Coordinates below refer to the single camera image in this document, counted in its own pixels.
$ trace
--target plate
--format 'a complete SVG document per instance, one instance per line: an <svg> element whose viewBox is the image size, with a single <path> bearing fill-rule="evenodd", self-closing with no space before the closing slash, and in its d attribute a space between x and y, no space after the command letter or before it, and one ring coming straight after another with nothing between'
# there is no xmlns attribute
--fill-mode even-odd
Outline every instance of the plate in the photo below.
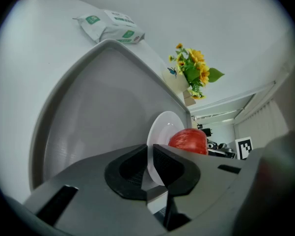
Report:
<svg viewBox="0 0 295 236"><path fill-rule="evenodd" d="M161 113L154 121L147 138L147 170L152 180L158 185L164 185L158 175L153 161L153 144L168 145L171 137L185 127L177 116L172 111Z"/></svg>

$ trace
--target vase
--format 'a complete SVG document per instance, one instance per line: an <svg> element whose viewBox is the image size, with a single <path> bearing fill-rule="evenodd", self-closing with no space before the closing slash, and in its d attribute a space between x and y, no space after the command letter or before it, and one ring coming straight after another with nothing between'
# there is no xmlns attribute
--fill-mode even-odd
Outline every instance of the vase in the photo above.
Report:
<svg viewBox="0 0 295 236"><path fill-rule="evenodd" d="M163 70L161 74L167 86L169 86L175 94L182 93L190 87L184 75L177 73L176 77L174 74L171 74L168 69Z"/></svg>

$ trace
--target gray plastic tray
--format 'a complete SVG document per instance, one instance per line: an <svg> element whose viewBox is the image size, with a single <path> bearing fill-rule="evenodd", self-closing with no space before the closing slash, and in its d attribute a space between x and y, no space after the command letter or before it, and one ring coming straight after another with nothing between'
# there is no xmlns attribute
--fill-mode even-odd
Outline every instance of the gray plastic tray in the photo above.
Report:
<svg viewBox="0 0 295 236"><path fill-rule="evenodd" d="M146 143L154 120L168 110L191 127L187 107L142 60L117 41L103 41L68 70L41 111L31 188L81 159Z"/></svg>

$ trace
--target white table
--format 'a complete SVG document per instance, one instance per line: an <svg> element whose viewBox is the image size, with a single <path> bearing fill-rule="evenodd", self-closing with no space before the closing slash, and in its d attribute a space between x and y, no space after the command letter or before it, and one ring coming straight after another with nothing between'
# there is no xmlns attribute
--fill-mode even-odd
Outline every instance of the white table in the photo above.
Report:
<svg viewBox="0 0 295 236"><path fill-rule="evenodd" d="M21 203L30 195L29 151L42 106L95 45L72 18L93 8L79 0L20 0L0 30L0 188ZM127 47L161 76L165 64L144 40Z"/></svg>

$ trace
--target red apple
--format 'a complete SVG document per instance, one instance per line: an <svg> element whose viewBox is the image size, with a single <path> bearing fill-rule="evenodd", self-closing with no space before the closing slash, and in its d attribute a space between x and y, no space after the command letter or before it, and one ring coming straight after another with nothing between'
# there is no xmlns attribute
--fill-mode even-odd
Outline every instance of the red apple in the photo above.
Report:
<svg viewBox="0 0 295 236"><path fill-rule="evenodd" d="M171 137L168 145L185 151L208 155L207 137L199 129L186 128L179 131Z"/></svg>

